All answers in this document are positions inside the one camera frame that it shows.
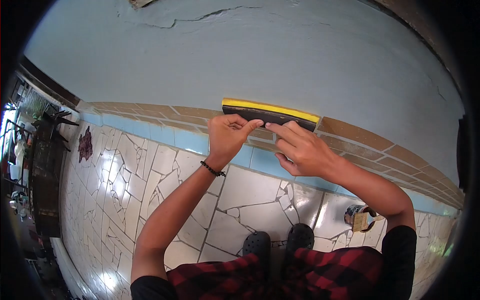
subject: cracked wall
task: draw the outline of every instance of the cracked wall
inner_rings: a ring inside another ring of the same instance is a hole
[[[355,0],[59,0],[26,56],[88,102],[221,109],[223,97],[374,132],[457,182],[463,108],[437,58]]]

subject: sponge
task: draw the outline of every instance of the sponge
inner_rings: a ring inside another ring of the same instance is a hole
[[[264,123],[283,125],[293,120],[311,132],[315,130],[320,120],[319,116],[301,110],[232,98],[223,98],[222,109],[224,114],[239,114],[248,121],[260,119]]]

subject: plaid shirt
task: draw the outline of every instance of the plaid shirt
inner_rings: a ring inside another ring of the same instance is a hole
[[[281,281],[267,282],[256,255],[168,271],[179,299],[358,299],[373,290],[382,255],[370,247],[298,249]]]

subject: yellow sandpaper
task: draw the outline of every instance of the yellow sandpaper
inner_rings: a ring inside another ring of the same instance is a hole
[[[297,118],[301,118],[301,119],[304,119],[304,120],[312,121],[312,122],[315,122],[315,123],[317,123],[318,120],[320,120],[319,116],[310,114],[308,112],[304,112],[304,111],[300,111],[300,110],[296,110],[296,109],[291,109],[291,108],[285,108],[285,107],[282,107],[282,106],[275,106],[275,105],[270,105],[270,104],[265,104],[265,103],[247,101],[247,100],[223,98],[222,105],[237,106],[237,107],[244,107],[244,108],[257,108],[257,109],[263,109],[263,110],[268,110],[268,111],[274,111],[274,112],[294,116],[294,117],[297,117]]]

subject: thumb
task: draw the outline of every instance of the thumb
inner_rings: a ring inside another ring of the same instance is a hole
[[[242,133],[245,134],[245,136],[249,135],[252,131],[254,131],[255,129],[259,128],[260,126],[262,126],[264,124],[264,122],[262,120],[259,120],[259,119],[255,119],[255,120],[250,120],[248,121],[247,124],[245,124],[242,129],[240,129],[240,131]]]
[[[297,170],[297,166],[282,153],[275,153],[275,156],[278,158],[280,165],[282,168],[288,171],[293,176],[298,176],[299,172]]]

